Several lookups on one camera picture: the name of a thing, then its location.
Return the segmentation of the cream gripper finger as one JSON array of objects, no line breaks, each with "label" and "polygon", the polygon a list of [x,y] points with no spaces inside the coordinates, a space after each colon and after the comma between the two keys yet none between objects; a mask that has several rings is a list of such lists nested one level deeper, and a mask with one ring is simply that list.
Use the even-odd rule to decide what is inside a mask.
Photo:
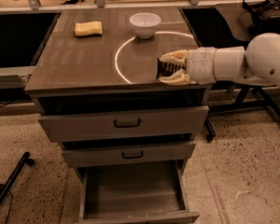
[{"label": "cream gripper finger", "polygon": [[169,77],[160,77],[160,82],[168,85],[188,85],[191,83],[189,74],[181,69]]},{"label": "cream gripper finger", "polygon": [[181,49],[168,52],[160,56],[159,60],[163,63],[175,63],[186,65],[188,56],[192,53],[192,49]]}]

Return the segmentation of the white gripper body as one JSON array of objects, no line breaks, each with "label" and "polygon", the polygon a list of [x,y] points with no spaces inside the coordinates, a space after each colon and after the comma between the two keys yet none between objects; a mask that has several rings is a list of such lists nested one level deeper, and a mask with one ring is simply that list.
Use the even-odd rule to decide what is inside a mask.
[{"label": "white gripper body", "polygon": [[199,47],[194,49],[187,58],[187,72],[190,78],[198,84],[215,83],[214,58],[217,49]]}]

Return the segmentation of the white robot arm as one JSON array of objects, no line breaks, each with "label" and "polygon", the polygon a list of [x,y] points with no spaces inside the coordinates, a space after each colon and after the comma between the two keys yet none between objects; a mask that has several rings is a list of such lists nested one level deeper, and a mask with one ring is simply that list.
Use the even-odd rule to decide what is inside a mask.
[{"label": "white robot arm", "polygon": [[157,79],[168,85],[231,81],[280,89],[280,35],[254,37],[247,47],[176,50],[158,59]]}]

